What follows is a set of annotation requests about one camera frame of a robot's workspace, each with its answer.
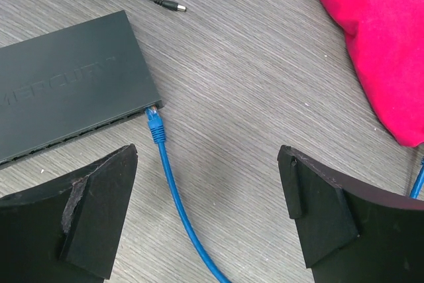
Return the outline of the red cloth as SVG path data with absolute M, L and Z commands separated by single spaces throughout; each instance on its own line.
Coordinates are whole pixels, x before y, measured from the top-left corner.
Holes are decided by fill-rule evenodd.
M 423 0 L 320 0 L 379 120 L 402 146 L 423 143 Z

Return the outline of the black network switch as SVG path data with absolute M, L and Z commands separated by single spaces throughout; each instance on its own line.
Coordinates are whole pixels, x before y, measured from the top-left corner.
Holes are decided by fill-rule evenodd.
M 1 163 L 162 107 L 118 11 L 1 49 Z

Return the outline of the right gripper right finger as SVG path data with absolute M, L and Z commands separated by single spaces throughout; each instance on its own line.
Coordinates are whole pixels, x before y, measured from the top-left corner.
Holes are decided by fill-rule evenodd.
M 422 201 L 367 184 L 286 145 L 278 167 L 314 281 L 423 281 Z

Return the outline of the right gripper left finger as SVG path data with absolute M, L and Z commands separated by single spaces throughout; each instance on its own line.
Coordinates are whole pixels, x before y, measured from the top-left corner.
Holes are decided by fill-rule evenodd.
M 111 277 L 133 190 L 133 144 L 1 198 L 2 282 L 103 282 Z

